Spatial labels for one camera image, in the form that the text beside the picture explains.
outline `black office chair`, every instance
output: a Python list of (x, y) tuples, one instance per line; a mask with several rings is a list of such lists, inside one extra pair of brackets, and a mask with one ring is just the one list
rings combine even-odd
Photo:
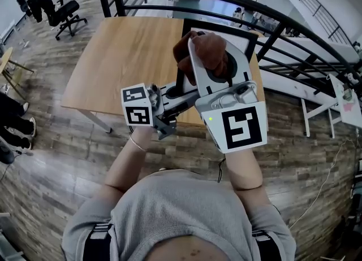
[(56, 39), (59, 40), (59, 35), (68, 28), (70, 35), (73, 37), (74, 32), (72, 31), (71, 25), (77, 22), (84, 21), (87, 23), (86, 18), (79, 18), (78, 15), (74, 15), (74, 12), (79, 9), (79, 4), (75, 0), (71, 0), (64, 4), (64, 0), (58, 0), (61, 6), (55, 10), (55, 5), (52, 0), (28, 0), (28, 5), (33, 12), (34, 18), (37, 22), (42, 21), (41, 9), (44, 10), (48, 16), (49, 25), (56, 27), (61, 22), (65, 22), (59, 26), (60, 31), (56, 35)]

